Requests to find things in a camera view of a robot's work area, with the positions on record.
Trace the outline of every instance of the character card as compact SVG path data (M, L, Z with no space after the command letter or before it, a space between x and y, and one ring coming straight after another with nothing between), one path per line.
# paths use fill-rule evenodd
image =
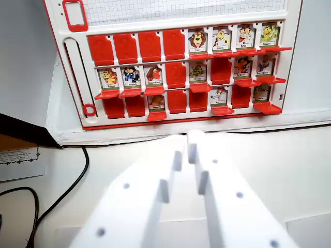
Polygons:
M189 54L207 52L207 34L200 29L189 29L188 31L188 49Z
M147 101L150 112L166 110L163 95L147 96Z
M190 83L206 82L207 65L202 61L189 63Z
M258 67L256 76L271 76L274 74L275 60L269 54L258 57Z
M252 61L248 57L239 57L236 58L234 63L234 75L235 79L244 79L249 78L251 73L251 64Z
M145 67L145 81L146 87L162 86L162 70L157 65Z
M228 99L228 91L224 87L217 87L210 91L210 106L226 106Z
M254 87L253 103L267 102L269 100L271 86L268 84L261 84Z
M248 49L254 47L255 29L251 24L238 26L236 49Z
M119 89L117 74L111 68L98 69L102 90Z
M276 23L263 23L260 47L275 47L278 45L280 27Z
M213 51L221 52L231 49L231 31L227 27L214 27Z
M125 89L141 87L139 71L134 66L121 68L121 72Z

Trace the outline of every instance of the printed character name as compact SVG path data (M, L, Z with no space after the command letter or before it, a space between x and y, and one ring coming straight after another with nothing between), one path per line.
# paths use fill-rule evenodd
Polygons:
M271 74L270 71L257 71L257 75Z
M147 81L147 84L161 84L161 81Z
M103 85L104 88L115 88L115 87L118 87L117 84L104 84Z

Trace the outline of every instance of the cartoon duck card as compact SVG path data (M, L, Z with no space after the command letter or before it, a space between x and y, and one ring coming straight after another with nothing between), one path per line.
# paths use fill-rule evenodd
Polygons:
M275 59L270 54L263 54L258 57L256 76L271 76L274 74Z
M148 108L150 112L155 111L164 111L166 107L164 106L164 96L156 95L156 96L148 96Z
M254 47L255 29L251 24L239 25L237 30L236 49L249 49Z
M210 91L210 106L226 106L228 99L228 91L224 87L217 87Z
M274 47L278 45L280 27L276 23L263 23L260 47Z
M214 27L213 51L221 52L231 49L231 31L227 27Z
M252 61L248 57L236 58L234 63L234 75L235 79L249 78L251 73L251 63Z
M102 90L119 89L117 74L111 68L98 70Z
M202 61L189 63L190 83L206 82L207 65Z
M189 54L207 52L207 34L202 28L189 29L188 37Z
M157 65L144 66L146 87L162 86L162 70Z
M139 71L134 66L121 68L121 72L125 89L141 87Z
M261 84L254 87L253 103L267 102L269 100L271 86L268 84Z

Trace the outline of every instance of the red slot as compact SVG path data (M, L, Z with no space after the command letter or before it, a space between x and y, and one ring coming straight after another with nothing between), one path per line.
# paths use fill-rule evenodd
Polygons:
M114 35L118 63L134 64L138 62L136 40L130 34Z
M168 91L168 108L170 114L185 113L186 112L186 94L183 90Z
M190 88L193 93L209 92L213 89L213 87L211 87L207 82L190 84Z
M167 118L167 114L165 111L156 111L149 113L147 121L164 120L166 118Z
M234 113L234 110L228 106L218 106L212 107L212 112L214 115L231 115Z
M145 102L141 96L128 97L125 103L129 117L145 116Z
M118 97L103 99L103 107L109 119L124 118L123 99Z
M232 108L249 107L252 89L248 87L232 86Z
M282 112L280 107L277 107L270 102L254 103L253 107L261 111L263 114L277 115Z
M143 62L161 61L161 39L155 32L138 34Z
M185 35L180 29L164 30L163 47L166 60L184 59Z
M155 86L155 87L146 87L145 96L155 96L155 95L161 95L165 92L163 86Z
M285 83L286 79L281 79L281 78L275 78L275 76L260 76L257 77L257 81L263 83L263 84L281 84Z
M208 93L207 92L193 93L190 90L189 102L190 102L191 112L207 111Z
M109 98L117 97L118 95L119 95L119 90L118 89L114 89L114 90L103 90L94 99L96 99L96 100L109 99Z
M278 51L287 51L292 50L292 48L280 48L279 46L270 46L266 48L261 48L261 50L265 50L266 52L278 52Z
M182 62L166 63L165 72L169 89L185 88L186 67Z
M119 97L135 97L141 94L141 88L124 89Z
M76 24L76 25L71 25L70 24L66 3L79 3L81 5L84 24ZM84 4L83 4L82 0L63 0L62 1L62 6L63 6L63 10L64 10L64 15L66 16L68 28L71 32L84 32L84 31L88 30L88 23L87 23Z
M232 63L228 58L212 59L212 84L229 84L231 77Z
M96 66L114 64L112 42L105 35L88 36L88 45Z
M248 77L246 79L235 79L234 84L239 85L240 87L255 87L261 85L262 83Z

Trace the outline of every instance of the red clip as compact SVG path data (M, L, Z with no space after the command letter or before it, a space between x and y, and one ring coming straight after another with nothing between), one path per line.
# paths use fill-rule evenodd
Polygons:
M218 106L212 107L212 113L214 115L231 115L234 113L234 110L228 106Z
M212 58L213 55L212 54L208 54L208 53L200 53L200 54L191 54L190 55L190 59L209 59Z
M118 89L111 89L111 90L103 90L99 95L97 95L94 99L109 99L113 97L117 97L119 95Z
M147 121L164 120L166 118L167 118L167 114L165 111L155 111L149 113Z
M92 113L89 113L89 112L87 111L87 108L88 108L88 107L91 107L91 108L93 109L93 112L92 112ZM87 116L94 116L94 115L97 113L97 110L96 110L96 108L95 108L95 106L94 106L93 104L88 103L88 104L85 104L85 105L83 106L83 112L84 112L84 114L87 115Z
M141 94L141 88L124 89L119 97L136 97Z
M190 88L193 93L209 92L213 89L207 82L190 84Z
M263 83L263 84L281 84L285 83L286 79L281 78L275 78L275 76L260 76L257 77L257 81Z
M76 24L76 25L70 24L66 3L79 3L81 5L84 24ZM86 15L85 15L84 4L83 4L82 0L63 0L62 6L64 9L64 15L66 16L66 19L67 19L68 28L71 32L84 32L84 31L88 30L88 24L87 24L87 19L86 19Z
M282 112L280 107L277 107L270 102L259 102L254 103L253 107L259 111L261 111L263 114L270 114L270 115L276 115L280 114Z
M155 96L165 93L163 86L146 87L145 96Z
M261 48L261 50L264 50L266 52L279 52L279 51L287 51L287 50L292 50L292 48L280 48L279 46L271 46L271 47L266 47L266 48Z
M262 82L253 80L249 77L247 79L235 79L234 84L239 85L240 87L255 87L261 85Z

